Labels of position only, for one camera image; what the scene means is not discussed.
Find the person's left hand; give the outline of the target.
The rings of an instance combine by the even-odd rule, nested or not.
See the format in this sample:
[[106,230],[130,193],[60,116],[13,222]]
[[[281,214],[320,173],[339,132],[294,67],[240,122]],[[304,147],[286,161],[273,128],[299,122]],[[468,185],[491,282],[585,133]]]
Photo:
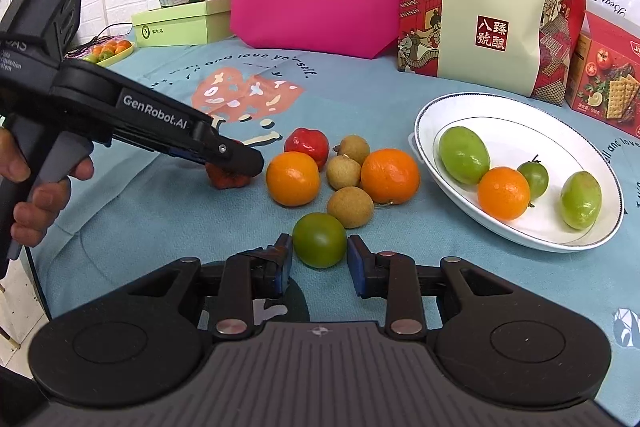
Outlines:
[[[1,129],[1,176],[15,183],[29,177],[29,167],[18,150],[13,135]],[[41,184],[29,202],[19,202],[13,210],[14,225],[11,235],[16,243],[26,247],[37,246],[46,235],[58,214],[70,201],[70,178],[56,183]]]

